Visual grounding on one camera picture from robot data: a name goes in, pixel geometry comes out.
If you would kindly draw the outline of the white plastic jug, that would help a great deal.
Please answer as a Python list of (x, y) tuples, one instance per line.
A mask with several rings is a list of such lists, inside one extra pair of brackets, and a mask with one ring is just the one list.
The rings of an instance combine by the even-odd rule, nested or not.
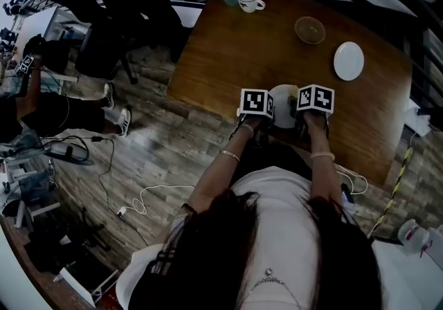
[(409, 254), (417, 254), (428, 245), (429, 231), (422, 228), (415, 219), (409, 219), (398, 230), (397, 238)]

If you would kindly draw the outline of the person's white shirt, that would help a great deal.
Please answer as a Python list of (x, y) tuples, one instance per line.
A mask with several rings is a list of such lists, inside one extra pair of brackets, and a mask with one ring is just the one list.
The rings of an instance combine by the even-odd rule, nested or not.
[(119, 277), (123, 310), (337, 310), (342, 227), (311, 183), (268, 167), (204, 212), (183, 204), (166, 237), (133, 254)]

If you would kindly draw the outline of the yellow black striped tape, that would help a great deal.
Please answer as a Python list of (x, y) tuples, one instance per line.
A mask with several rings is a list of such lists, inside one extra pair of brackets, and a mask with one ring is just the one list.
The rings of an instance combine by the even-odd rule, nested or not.
[(399, 186), (401, 184), (401, 180), (402, 177), (404, 175), (404, 172), (406, 170), (406, 164), (408, 162), (408, 159), (410, 158), (411, 154), (412, 154), (412, 144), (413, 144), (413, 140), (414, 137), (416, 136), (416, 133), (413, 133), (413, 135), (410, 137), (410, 140), (408, 142), (408, 146), (406, 149), (406, 153), (404, 155), (402, 164), (401, 164), (401, 169), (398, 173), (397, 176), (397, 180), (395, 182), (394, 188), (392, 189), (392, 192), (390, 193), (390, 196), (388, 198), (388, 202), (385, 205), (385, 207), (383, 208), (382, 212), (380, 213), (380, 215), (378, 216), (377, 220), (375, 221), (374, 225), (371, 227), (369, 233), (367, 234), (367, 238), (370, 239), (372, 237), (372, 234), (375, 232), (375, 230), (383, 223), (384, 219), (386, 218), (386, 215), (389, 211), (389, 209), (391, 209), (392, 205), (394, 204), (394, 198), (395, 195), (397, 193), (397, 191), (399, 190)]

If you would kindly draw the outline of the person's black trousers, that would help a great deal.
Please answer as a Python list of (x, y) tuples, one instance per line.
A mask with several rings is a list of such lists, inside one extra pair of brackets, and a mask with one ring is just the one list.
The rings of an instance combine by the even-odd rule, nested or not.
[(278, 141), (271, 142), (267, 133), (260, 132), (260, 143), (255, 138), (247, 142), (235, 169), (230, 185), (251, 172), (268, 167), (279, 167), (311, 180), (312, 170), (291, 146)]

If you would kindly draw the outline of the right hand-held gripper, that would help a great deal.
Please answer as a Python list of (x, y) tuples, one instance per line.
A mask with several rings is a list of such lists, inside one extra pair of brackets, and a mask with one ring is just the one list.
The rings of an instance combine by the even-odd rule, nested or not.
[(310, 84), (299, 88), (297, 107), (291, 107), (291, 115), (296, 122), (303, 122), (303, 114), (311, 111), (320, 114), (325, 119), (326, 131), (329, 131), (329, 117), (334, 113), (335, 92), (333, 89)]

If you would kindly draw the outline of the person's right forearm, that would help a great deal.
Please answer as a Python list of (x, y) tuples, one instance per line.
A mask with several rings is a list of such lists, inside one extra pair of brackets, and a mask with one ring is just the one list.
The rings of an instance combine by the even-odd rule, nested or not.
[[(306, 111), (303, 118), (311, 138), (311, 154), (331, 152), (324, 117)], [(326, 157), (311, 159), (311, 169), (311, 196), (333, 201), (337, 206), (342, 206), (341, 183), (334, 161)]]

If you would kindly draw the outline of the beige bowl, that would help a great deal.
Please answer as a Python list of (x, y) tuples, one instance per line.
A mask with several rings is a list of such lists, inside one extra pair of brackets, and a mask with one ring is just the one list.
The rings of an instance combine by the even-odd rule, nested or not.
[(301, 17), (295, 22), (295, 32), (298, 38), (306, 43), (317, 45), (325, 40), (324, 25), (313, 17)]

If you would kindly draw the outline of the person's left forearm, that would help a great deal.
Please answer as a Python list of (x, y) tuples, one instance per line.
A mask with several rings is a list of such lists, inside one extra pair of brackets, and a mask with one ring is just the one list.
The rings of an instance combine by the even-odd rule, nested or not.
[(246, 119), (233, 134), (227, 145), (218, 153), (198, 180), (187, 204), (197, 213), (209, 209), (212, 201), (230, 186), (231, 179), (253, 130), (261, 118)]

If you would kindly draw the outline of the black office chair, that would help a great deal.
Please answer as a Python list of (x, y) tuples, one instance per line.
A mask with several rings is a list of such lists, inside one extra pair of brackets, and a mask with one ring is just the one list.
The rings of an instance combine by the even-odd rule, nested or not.
[(84, 36), (75, 59), (75, 69), (90, 78), (113, 80), (117, 64), (126, 72), (129, 82), (137, 84), (127, 60), (125, 38), (109, 26), (92, 24)]

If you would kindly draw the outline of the white cabinet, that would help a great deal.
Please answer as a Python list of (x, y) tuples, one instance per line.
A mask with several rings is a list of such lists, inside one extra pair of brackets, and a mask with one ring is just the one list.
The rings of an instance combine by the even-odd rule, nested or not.
[(443, 270), (427, 254), (408, 254), (404, 247), (372, 243), (383, 284), (385, 310), (443, 310)]

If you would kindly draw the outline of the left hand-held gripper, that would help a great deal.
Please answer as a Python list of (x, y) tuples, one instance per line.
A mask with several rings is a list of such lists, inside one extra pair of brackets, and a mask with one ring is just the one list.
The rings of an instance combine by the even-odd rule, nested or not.
[(270, 92), (263, 89), (242, 89), (237, 108), (237, 125), (247, 118), (262, 118), (262, 123), (269, 128), (274, 123), (274, 99)]

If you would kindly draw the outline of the white sheet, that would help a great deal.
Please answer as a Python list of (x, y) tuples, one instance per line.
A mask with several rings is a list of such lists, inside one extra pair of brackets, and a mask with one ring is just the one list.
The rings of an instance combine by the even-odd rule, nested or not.
[(405, 126), (411, 129), (419, 137), (424, 137), (431, 131), (430, 116), (419, 116), (419, 106), (409, 99), (406, 112)]

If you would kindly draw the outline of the big white plate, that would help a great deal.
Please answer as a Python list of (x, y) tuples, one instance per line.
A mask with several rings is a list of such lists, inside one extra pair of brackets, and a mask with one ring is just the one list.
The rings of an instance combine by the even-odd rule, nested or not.
[(293, 129), (296, 125), (296, 119), (291, 115), (291, 106), (287, 102), (289, 85), (281, 84), (269, 91), (273, 97), (273, 124), (281, 129)]
[(337, 76), (343, 81), (355, 80), (363, 71), (364, 54), (354, 42), (344, 42), (334, 54), (333, 66)]

